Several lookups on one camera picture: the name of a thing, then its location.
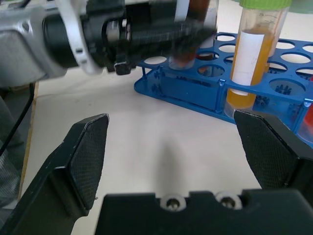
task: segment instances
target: gray cloth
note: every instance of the gray cloth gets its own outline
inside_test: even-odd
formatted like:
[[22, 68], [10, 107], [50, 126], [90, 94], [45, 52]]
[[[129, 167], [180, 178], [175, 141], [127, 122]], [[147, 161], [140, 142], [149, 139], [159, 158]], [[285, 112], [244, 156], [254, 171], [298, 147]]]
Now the gray cloth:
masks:
[[[15, 122], [3, 99], [0, 98], [0, 146], [5, 142]], [[17, 199], [24, 153], [25, 145], [16, 132], [6, 151], [0, 156], [0, 208]]]

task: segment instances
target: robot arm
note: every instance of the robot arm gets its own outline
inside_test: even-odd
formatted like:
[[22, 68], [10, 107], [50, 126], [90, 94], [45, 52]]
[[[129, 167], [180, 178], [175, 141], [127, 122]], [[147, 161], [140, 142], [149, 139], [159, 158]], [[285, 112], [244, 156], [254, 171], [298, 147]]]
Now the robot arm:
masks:
[[175, 23], [176, 1], [56, 0], [58, 7], [0, 12], [0, 87], [62, 77], [81, 67], [129, 74], [139, 61], [184, 53], [213, 35], [196, 22]]

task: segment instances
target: blue test tube rack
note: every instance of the blue test tube rack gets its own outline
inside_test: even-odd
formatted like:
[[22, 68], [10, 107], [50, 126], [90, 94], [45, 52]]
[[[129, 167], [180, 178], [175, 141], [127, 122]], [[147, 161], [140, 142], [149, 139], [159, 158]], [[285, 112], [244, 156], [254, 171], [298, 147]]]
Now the blue test tube rack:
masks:
[[[232, 37], [231, 41], [219, 41], [219, 36]], [[142, 67], [143, 77], [134, 89], [144, 95], [157, 98], [205, 115], [235, 123], [234, 119], [224, 113], [226, 94], [229, 88], [257, 95], [253, 110], [278, 116], [302, 141], [313, 148], [313, 133], [304, 126], [304, 117], [313, 103], [312, 74], [302, 72], [313, 71], [313, 53], [304, 47], [313, 46], [312, 42], [284, 40], [294, 47], [276, 49], [268, 62], [274, 68], [264, 74], [260, 84], [242, 86], [231, 81], [231, 67], [234, 52], [222, 51], [224, 46], [235, 46], [237, 34], [219, 33], [212, 48], [201, 48], [198, 55], [213, 53], [214, 60], [195, 60], [188, 70], [173, 70], [168, 59], [160, 64], [147, 64]], [[300, 64], [282, 59], [283, 55], [297, 54], [307, 58], [309, 62]]]

